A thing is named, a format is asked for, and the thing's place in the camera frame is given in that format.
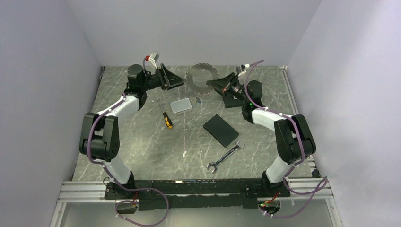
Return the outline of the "numbered metal ring disc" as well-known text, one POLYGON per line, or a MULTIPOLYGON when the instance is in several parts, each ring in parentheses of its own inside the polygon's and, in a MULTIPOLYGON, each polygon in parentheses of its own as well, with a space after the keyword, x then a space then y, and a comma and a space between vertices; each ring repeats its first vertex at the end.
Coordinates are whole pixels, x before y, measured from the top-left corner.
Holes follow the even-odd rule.
POLYGON ((192 89, 195 93, 208 94, 208 93, 212 92, 213 89, 210 88, 209 86, 199 87, 195 84, 193 76, 197 70, 207 70, 212 75, 213 79, 218 79, 219 73, 218 73, 217 69, 208 63, 198 63, 198 64, 191 66, 187 70, 186 75, 185 75, 186 83, 187 83, 188 87, 190 89, 192 89))

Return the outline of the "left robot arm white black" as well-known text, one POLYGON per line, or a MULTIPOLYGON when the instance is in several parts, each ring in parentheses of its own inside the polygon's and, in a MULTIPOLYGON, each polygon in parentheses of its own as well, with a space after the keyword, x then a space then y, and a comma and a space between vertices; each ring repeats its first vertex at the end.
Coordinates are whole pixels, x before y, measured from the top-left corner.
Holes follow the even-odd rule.
POLYGON ((139 64, 129 66, 127 72, 126 88, 120 98, 102 111, 85 114, 78 146, 79 152, 87 156, 90 163, 103 168, 125 199, 135 194, 136 185, 134 174, 118 155, 120 125, 144 106, 147 91, 158 87, 170 90, 185 83, 184 78, 170 72, 164 64, 156 67, 154 73, 139 64))

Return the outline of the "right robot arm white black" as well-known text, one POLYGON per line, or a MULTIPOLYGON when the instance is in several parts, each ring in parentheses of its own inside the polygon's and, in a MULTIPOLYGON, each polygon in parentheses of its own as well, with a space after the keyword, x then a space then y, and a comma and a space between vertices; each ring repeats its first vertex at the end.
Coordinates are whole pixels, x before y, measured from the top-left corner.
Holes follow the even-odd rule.
POLYGON ((309 155, 316 151, 316 144, 301 114, 285 115, 262 106, 262 84, 251 80, 241 84, 236 74, 206 84, 222 96, 231 95, 242 102, 242 115, 249 123, 261 125, 275 133, 277 157, 262 173, 261 192, 274 195, 285 178, 309 155))

